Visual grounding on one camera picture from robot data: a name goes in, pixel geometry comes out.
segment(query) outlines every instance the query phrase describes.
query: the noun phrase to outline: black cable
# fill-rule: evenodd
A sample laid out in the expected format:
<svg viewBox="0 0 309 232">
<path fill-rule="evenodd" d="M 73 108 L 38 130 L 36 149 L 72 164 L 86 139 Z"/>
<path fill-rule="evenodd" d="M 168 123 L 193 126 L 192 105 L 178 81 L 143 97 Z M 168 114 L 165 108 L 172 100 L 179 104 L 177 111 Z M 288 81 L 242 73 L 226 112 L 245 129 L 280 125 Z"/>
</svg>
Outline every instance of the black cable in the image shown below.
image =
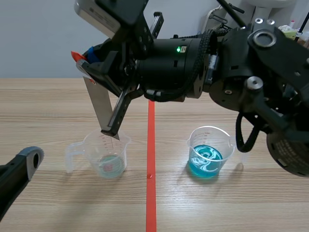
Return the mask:
<svg viewBox="0 0 309 232">
<path fill-rule="evenodd" d="M 182 88 L 176 90 L 173 93 L 159 91 L 152 91 L 150 93 L 145 92 L 144 96 L 156 102 L 169 102 L 178 99 L 184 94 L 186 94 L 192 87 L 192 84 L 196 80 L 200 70 L 204 67 L 204 60 L 205 57 L 209 54 L 209 52 L 211 55 L 214 55 L 217 52 L 217 36 L 215 31 L 213 30 L 207 30 L 203 33 L 198 46 L 198 54 L 193 65 L 192 73 L 190 77 L 186 80 Z"/>
<path fill-rule="evenodd" d="M 308 20 L 309 20 L 309 12 L 308 12 L 308 14 L 307 14 L 307 16 L 305 18 L 305 21 L 303 22 L 303 24 L 301 25 L 301 27 L 299 29 L 299 32 L 298 32 L 299 34 L 301 34 L 303 32 L 303 30 L 304 30 Z M 298 40 L 299 40 L 299 37 L 296 37 L 294 41 L 297 42 Z"/>
<path fill-rule="evenodd" d="M 247 140 L 246 143 L 243 141 L 242 132 L 241 132 L 241 120 L 243 118 L 243 114 L 240 112 L 238 114 L 237 120 L 236 120 L 236 143 L 237 143 L 237 149 L 240 152 L 246 153 L 252 150 L 255 141 L 257 139 L 257 136 L 259 135 L 259 132 L 262 128 L 262 125 L 255 125 L 254 128 L 251 131 L 251 134 Z"/>
<path fill-rule="evenodd" d="M 244 21 L 235 13 L 233 8 L 225 0 L 217 0 L 218 3 L 227 11 L 227 13 L 235 20 L 238 26 L 245 27 Z"/>
</svg>

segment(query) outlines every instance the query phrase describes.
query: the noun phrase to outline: bolt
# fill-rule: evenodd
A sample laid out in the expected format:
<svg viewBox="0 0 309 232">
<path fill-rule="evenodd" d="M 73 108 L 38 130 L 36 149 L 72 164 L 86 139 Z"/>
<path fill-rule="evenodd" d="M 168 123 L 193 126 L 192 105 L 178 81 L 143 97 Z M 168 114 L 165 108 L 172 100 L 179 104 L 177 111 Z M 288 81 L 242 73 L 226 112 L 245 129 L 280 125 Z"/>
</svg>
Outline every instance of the bolt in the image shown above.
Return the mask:
<svg viewBox="0 0 309 232">
<path fill-rule="evenodd" d="M 257 76 L 252 76 L 247 79 L 247 88 L 250 90 L 259 90 L 263 87 L 263 81 Z"/>
<path fill-rule="evenodd" d="M 267 20 L 267 24 L 269 24 L 269 25 L 274 25 L 274 24 L 275 24 L 275 20 L 268 19 L 268 20 Z"/>
<path fill-rule="evenodd" d="M 224 93 L 227 94 L 227 95 L 231 95 L 233 92 L 231 90 L 226 90 L 226 91 L 224 91 Z"/>
<path fill-rule="evenodd" d="M 257 18 L 257 19 L 255 19 L 255 22 L 256 22 L 257 24 L 261 24 L 261 23 L 263 23 L 263 19 Z"/>
</svg>

